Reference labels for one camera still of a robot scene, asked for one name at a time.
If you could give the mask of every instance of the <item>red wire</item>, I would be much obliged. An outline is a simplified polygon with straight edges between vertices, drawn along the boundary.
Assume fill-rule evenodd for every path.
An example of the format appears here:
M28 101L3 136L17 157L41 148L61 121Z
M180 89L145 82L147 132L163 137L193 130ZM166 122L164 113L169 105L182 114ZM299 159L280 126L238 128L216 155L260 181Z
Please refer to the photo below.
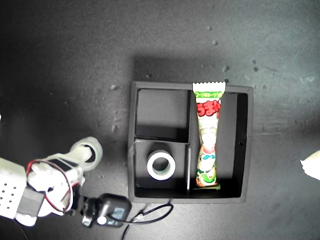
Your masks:
M56 165L56 164L53 163L53 162L44 161L44 160L40 160L40 159L35 159L35 160L32 160L32 161L30 161L30 162L28 163L28 165L27 165L27 167L26 167L26 171L25 171L26 176L29 175L30 170L31 170L31 166L32 166L34 163L45 163L45 164L48 164L48 165L50 165L51 167L57 169L59 172L62 173L62 175L64 176L64 178L65 178L65 180L66 180L66 182L67 182L67 184L68 184L68 187L69 187L68 191L66 192L66 194L64 195L63 198L65 198L65 196L68 194L68 192L71 191L72 187L74 187L75 185L79 184L79 182L75 182L75 183L74 183L74 186L72 186L72 185L69 183L68 177L67 177L65 171L63 171L62 168L60 168L58 165ZM65 207L65 209L68 209L68 208L69 208L69 206L70 206L70 204L71 204L71 198L72 198L72 197L73 197L73 196L70 196L69 203L68 203L68 205ZM59 208L57 208L57 207L49 200L49 198L48 198L47 195L45 195L45 199L46 199L47 202L51 205L51 207L53 207L56 211L62 212L62 213L65 212L64 209L63 209L63 210L60 210Z

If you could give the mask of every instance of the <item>tape roll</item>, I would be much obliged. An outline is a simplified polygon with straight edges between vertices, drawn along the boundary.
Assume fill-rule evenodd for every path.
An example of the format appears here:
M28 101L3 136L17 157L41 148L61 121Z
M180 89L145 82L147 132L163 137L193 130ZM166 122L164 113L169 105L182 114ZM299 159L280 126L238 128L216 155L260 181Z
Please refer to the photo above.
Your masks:
M154 169L154 162L160 158L166 159L168 165L163 170L156 170ZM176 162L167 151L157 150L149 155L146 169L152 178L163 181L169 179L175 173Z

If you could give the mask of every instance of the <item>black wire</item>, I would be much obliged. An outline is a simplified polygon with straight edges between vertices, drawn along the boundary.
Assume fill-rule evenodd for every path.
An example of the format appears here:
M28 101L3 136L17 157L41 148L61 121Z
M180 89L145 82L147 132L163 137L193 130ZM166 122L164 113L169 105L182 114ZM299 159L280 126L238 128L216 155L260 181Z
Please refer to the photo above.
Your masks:
M159 210L159 209L162 209L162 208L165 208L165 207L170 207L169 211L166 214L164 214L163 216L158 217L156 219L149 220L149 221L126 221L126 220L115 218L115 217L111 216L111 214L108 214L107 216L110 219L112 219L112 220L114 220L116 222L125 223L125 224L141 224L141 225L142 224L153 224L153 223L158 222L158 221L164 219L165 217L167 217L172 212L172 210L174 209L174 206L171 203L167 203L167 204L163 204L161 206L157 206L157 207L155 207L155 208L153 208L153 209L151 209L149 211L141 213L143 216L145 216L147 214L150 214L150 213L152 213L152 212L154 212L156 210Z
M129 232L130 227L131 227L131 225L130 225L130 224L129 224L128 226L126 226L126 228L125 228L125 230L124 230L124 232L123 232L123 234L122 234L122 238L121 238L121 240L125 240L125 238L126 238L126 236L127 236L128 232Z
M150 220L150 221L134 221L134 219L139 215L145 216L145 215L148 215L148 214L150 214L150 213L152 213L152 212L154 212L156 210L162 209L164 207L170 207L170 209L166 214L164 214L161 217L158 217L158 218ZM125 230L124 230L124 232L122 234L122 238L121 238L121 240L125 240L128 232L129 232L129 229L131 227L131 224L152 224L152 223L158 222L158 221L164 219L166 216L168 216L172 212L173 209L174 209L174 206L171 203L163 204L163 205L157 206L157 207L155 207L155 208L153 208L153 209L151 209L149 211L146 211L146 212L142 212L143 210L140 211L131 221L125 221L125 220L117 219L117 218L115 218L115 217L113 217L113 216L111 216L109 214L108 214L108 217L110 219L114 220L114 221L128 224L128 226L126 226L126 228L125 228Z

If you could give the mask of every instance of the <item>black surface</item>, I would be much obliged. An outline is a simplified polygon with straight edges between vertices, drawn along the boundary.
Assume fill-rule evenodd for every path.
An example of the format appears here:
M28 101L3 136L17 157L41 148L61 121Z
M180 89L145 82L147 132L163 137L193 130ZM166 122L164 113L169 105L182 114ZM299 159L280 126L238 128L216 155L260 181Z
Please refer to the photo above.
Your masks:
M127 239L317 240L320 182L299 160L320 148L319 22L317 0L0 1L0 156L26 166L95 136L104 157L83 193L126 195L132 80L228 79L254 88L246 202L175 205ZM30 240L117 240L124 230L54 215L24 229ZM0 218L0 238L23 235Z

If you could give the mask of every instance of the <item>green label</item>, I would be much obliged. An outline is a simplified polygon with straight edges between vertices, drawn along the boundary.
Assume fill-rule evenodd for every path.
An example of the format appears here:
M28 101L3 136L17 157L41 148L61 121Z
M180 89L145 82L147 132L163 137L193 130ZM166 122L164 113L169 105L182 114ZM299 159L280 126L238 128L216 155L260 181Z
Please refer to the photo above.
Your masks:
M222 91L196 91L194 95L196 98L213 99L213 98L221 98L223 95L223 92Z

